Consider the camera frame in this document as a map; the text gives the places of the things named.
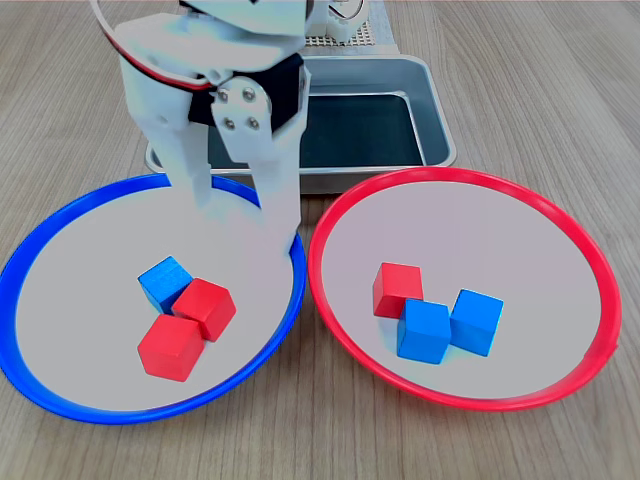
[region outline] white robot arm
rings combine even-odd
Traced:
[[[113,31],[129,112],[172,188],[198,209],[211,202],[208,130],[248,164],[265,222],[288,253],[300,223],[300,140],[310,74],[305,45],[312,0],[181,2]]]

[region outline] cable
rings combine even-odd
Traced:
[[[129,62],[133,68],[164,85],[187,92],[201,92],[214,88],[206,78],[194,79],[167,72],[156,67],[147,60],[137,57],[135,54],[127,51],[118,42],[115,32],[105,20],[102,10],[100,9],[100,0],[89,0],[89,4],[91,5],[91,9],[93,10],[96,20],[98,20],[102,32],[107,37],[107,40],[109,40],[109,43],[113,45],[113,48],[115,48],[116,51],[122,55],[122,57]]]
[[[360,0],[360,3],[358,4],[358,9],[356,10],[356,12],[351,15],[350,17],[345,17],[342,13],[340,13],[338,10],[336,10],[335,7],[329,5],[329,10],[331,10],[333,13],[335,13],[338,17],[344,19],[344,20],[353,20],[354,18],[356,18],[358,16],[358,14],[362,11],[362,8],[364,7],[364,0]]]

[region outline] blue cube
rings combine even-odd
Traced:
[[[173,257],[167,257],[138,277],[142,290],[160,313],[172,315],[171,307],[193,278]]]
[[[408,299],[398,321],[398,356],[440,364],[451,340],[449,307]]]
[[[462,290],[451,313],[451,345],[489,356],[504,302]]]

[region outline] wooden table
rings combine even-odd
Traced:
[[[535,411],[442,408],[374,378],[307,296],[279,352],[232,393],[133,427],[45,413],[0,380],[0,478],[640,478],[640,4],[390,2],[403,53],[431,67],[457,166],[524,184],[574,216],[614,268],[620,348]],[[173,2],[114,4],[113,23]],[[147,172],[116,54],[84,2],[0,2],[0,261],[48,215]],[[302,234],[331,199],[303,201]]]

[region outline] metal tray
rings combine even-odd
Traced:
[[[405,55],[306,56],[311,72],[308,128],[302,139],[300,191],[343,193],[373,175],[416,166],[448,166],[456,150],[431,73]],[[234,164],[215,128],[209,163],[214,175],[252,185]],[[147,166],[162,172],[148,147]]]

